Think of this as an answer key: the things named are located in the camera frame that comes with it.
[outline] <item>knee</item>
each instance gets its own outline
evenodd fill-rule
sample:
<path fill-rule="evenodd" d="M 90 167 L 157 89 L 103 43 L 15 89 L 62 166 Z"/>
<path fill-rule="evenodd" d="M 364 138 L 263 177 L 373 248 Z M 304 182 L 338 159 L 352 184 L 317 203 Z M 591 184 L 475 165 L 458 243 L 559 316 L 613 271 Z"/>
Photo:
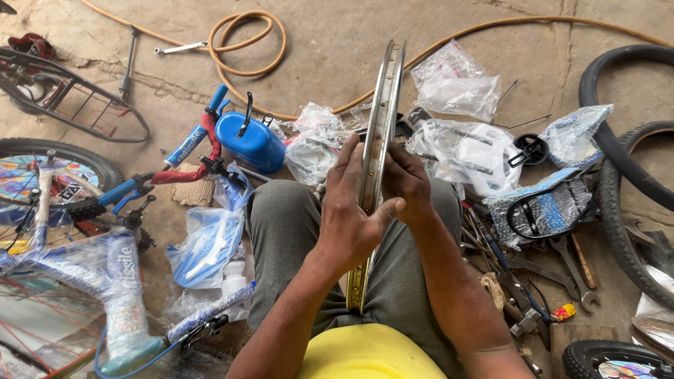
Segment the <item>knee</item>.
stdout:
<path fill-rule="evenodd" d="M 301 183 L 273 180 L 259 186 L 248 199 L 251 217 L 278 217 L 296 213 L 316 202 L 315 196 Z"/>
<path fill-rule="evenodd" d="M 458 241 L 461 229 L 462 209 L 454 186 L 438 178 L 431 179 L 431 202 L 440 219 Z"/>

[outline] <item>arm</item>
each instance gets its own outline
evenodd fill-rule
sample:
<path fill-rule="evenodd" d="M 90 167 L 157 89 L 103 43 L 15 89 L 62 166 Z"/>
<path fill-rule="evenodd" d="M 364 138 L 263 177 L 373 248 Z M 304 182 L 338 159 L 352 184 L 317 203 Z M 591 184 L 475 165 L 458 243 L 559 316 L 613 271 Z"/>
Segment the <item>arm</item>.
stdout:
<path fill-rule="evenodd" d="M 294 378 L 330 288 L 367 259 L 405 207 L 403 199 L 392 198 L 368 217 L 358 206 L 362 169 L 363 144 L 353 134 L 328 173 L 316 246 L 232 363 L 228 379 Z"/>
<path fill-rule="evenodd" d="M 417 157 L 389 149 L 384 198 L 402 196 L 398 219 L 415 239 L 433 314 L 473 378 L 531 378 L 508 326 L 487 292 L 463 263 L 461 253 L 431 203 L 431 185 Z"/>

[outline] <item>man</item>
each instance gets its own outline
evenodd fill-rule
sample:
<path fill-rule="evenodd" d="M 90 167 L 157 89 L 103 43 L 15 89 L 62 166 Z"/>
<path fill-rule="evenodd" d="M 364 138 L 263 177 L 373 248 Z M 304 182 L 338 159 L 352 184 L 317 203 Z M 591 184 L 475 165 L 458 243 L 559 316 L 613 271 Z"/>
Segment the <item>man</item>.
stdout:
<path fill-rule="evenodd" d="M 429 181 L 418 158 L 392 146 L 385 202 L 367 217 L 363 148 L 355 134 L 344 144 L 322 207 L 291 181 L 251 195 L 254 334 L 227 378 L 532 378 L 462 261 L 452 186 Z M 349 313 L 336 282 L 377 245 L 363 314 Z"/>

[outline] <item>yellow shirt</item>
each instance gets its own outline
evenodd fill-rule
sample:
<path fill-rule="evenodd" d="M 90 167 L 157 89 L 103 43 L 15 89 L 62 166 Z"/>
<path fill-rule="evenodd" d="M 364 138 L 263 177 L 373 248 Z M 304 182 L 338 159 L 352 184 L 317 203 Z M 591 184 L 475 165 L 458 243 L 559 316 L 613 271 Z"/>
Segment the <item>yellow shirt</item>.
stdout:
<path fill-rule="evenodd" d="M 296 378 L 446 379 L 446 376 L 401 332 L 386 325 L 364 324 L 330 329 L 311 339 Z"/>

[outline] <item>inner tube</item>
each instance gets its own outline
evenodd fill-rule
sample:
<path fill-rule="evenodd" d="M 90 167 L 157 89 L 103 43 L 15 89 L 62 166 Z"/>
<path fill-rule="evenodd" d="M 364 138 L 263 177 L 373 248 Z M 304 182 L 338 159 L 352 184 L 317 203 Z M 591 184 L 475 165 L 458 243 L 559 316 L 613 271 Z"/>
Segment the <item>inner tube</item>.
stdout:
<path fill-rule="evenodd" d="M 654 45 L 629 45 L 613 49 L 597 57 L 580 77 L 578 100 L 581 107 L 599 105 L 596 82 L 604 67 L 620 61 L 641 59 L 674 66 L 674 49 Z M 615 168 L 656 203 L 674 211 L 674 192 L 660 184 L 637 163 L 615 137 L 609 124 L 602 121 L 594 135 L 601 151 Z"/>

